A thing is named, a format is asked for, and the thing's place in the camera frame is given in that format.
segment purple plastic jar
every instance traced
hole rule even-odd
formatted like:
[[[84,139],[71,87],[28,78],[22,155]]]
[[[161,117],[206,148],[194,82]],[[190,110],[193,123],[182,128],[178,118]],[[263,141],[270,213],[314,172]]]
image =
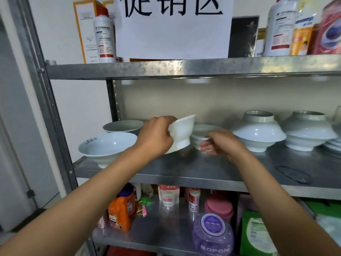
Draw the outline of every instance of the purple plastic jar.
[[[205,256],[228,256],[233,251],[232,227],[213,213],[201,214],[195,218],[192,238],[197,251]]]

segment hand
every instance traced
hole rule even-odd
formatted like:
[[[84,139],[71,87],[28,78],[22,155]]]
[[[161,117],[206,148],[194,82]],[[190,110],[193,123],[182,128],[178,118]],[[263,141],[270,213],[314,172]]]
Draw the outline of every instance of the hand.
[[[210,155],[227,155],[230,162],[236,163],[240,157],[250,153],[229,130],[211,131],[206,136],[210,139],[201,142],[200,146],[202,151],[208,151]]]
[[[147,120],[140,130],[134,147],[141,148],[150,160],[164,155],[173,145],[168,127],[176,120],[174,116],[153,117]]]

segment metal shelf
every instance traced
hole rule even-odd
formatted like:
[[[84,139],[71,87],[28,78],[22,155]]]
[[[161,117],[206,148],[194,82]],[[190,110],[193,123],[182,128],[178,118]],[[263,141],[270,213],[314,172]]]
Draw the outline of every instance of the metal shelf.
[[[289,149],[282,142],[265,153],[254,153],[294,197],[340,199],[341,153],[317,147],[312,152]],[[309,185],[288,178],[276,168],[295,169],[310,176]],[[101,169],[88,159],[74,163],[76,177],[91,178]],[[188,146],[164,155],[140,170],[131,180],[138,183],[177,185],[247,192],[236,167],[224,156],[209,156]]]
[[[98,244],[174,256],[199,256],[195,251],[191,234],[191,217],[193,219],[194,215],[189,212],[184,198],[180,198],[179,205],[170,209],[159,201],[157,195],[152,199],[154,204],[147,207],[147,216],[133,216],[132,226],[127,233],[110,227],[96,228],[92,232],[93,241]]]
[[[46,65],[50,79],[167,79],[341,75],[341,55]]]

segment orange detergent bottle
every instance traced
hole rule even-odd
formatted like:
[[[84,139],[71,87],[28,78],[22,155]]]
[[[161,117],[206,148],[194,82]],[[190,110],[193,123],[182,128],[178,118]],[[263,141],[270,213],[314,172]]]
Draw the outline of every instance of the orange detergent bottle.
[[[123,232],[128,232],[131,223],[127,208],[127,198],[116,198],[108,207],[109,221],[112,228],[120,229]]]

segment person's left hand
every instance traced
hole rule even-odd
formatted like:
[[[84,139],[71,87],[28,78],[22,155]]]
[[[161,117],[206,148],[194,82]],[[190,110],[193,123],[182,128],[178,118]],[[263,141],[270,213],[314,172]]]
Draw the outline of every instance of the person's left hand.
[[[153,117],[147,120],[140,130],[134,147],[142,149],[150,160],[164,155],[173,145],[168,127],[176,120],[174,116]]]

